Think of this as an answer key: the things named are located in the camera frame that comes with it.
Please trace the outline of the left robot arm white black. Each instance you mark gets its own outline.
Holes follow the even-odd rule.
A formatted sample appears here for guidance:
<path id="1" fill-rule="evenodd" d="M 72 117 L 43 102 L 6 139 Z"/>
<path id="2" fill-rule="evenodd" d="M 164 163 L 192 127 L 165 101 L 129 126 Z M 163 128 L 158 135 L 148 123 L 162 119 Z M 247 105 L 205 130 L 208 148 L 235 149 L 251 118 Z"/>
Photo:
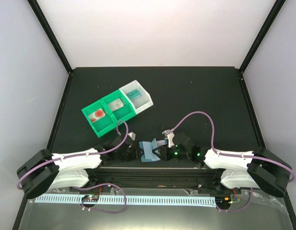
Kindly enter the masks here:
<path id="1" fill-rule="evenodd" d="M 17 170 L 17 189 L 24 192 L 26 199 L 36 198 L 50 190 L 64 187 L 82 187 L 93 191 L 97 179 L 89 170 L 114 163 L 139 158 L 135 134 L 119 136 L 94 148 L 73 153 L 51 153 L 42 149 Z"/>

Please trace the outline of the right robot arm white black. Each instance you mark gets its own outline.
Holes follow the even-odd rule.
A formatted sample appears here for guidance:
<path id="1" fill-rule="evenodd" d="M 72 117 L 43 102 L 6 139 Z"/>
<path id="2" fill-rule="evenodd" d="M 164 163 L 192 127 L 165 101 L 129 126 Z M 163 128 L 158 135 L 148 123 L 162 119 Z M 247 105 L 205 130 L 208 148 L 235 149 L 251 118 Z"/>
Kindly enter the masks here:
<path id="1" fill-rule="evenodd" d="M 188 160 L 197 168 L 220 170 L 212 181 L 214 191 L 233 188 L 256 188 L 275 197 L 283 197 L 287 185 L 295 179 L 292 167 L 264 147 L 250 151 L 227 151 L 199 146 L 183 133 L 152 140 L 155 159 Z"/>

